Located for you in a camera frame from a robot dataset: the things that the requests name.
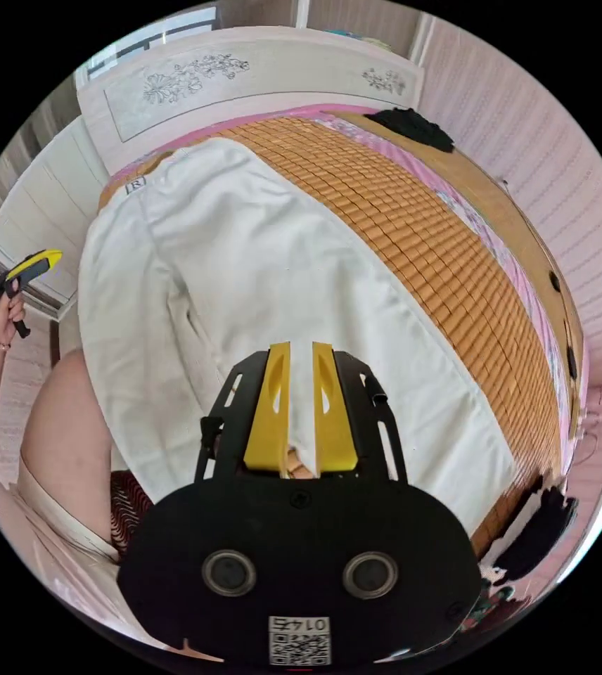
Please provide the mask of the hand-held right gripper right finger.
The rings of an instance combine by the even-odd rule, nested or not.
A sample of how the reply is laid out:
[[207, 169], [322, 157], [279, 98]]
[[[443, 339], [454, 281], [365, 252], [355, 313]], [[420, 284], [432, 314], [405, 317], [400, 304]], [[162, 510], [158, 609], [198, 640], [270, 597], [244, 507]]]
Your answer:
[[312, 366], [316, 471], [351, 472], [357, 453], [330, 344], [312, 343]]

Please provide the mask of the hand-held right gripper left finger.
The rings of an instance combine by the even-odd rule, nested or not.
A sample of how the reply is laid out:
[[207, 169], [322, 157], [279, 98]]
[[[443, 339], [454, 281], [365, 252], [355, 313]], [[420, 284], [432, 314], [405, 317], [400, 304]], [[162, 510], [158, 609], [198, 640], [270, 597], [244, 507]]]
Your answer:
[[286, 471], [290, 407], [290, 343], [273, 344], [243, 462], [250, 471]]

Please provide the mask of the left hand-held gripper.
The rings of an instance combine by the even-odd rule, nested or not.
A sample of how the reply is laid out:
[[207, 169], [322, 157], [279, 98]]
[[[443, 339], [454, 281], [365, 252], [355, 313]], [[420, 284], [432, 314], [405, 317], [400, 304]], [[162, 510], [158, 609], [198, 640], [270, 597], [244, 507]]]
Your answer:
[[20, 292], [54, 268], [62, 256], [63, 252], [58, 249], [41, 250], [0, 273], [0, 339], [12, 339], [15, 335], [26, 338], [30, 334], [24, 323]]

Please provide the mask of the person's left hand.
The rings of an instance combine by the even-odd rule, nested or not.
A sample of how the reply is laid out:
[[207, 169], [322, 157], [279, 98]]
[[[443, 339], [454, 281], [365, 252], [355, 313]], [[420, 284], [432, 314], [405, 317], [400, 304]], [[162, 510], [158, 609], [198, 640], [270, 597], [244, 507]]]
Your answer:
[[5, 292], [0, 298], [0, 349], [8, 351], [17, 332], [15, 323], [25, 318], [24, 294], [10, 298]]

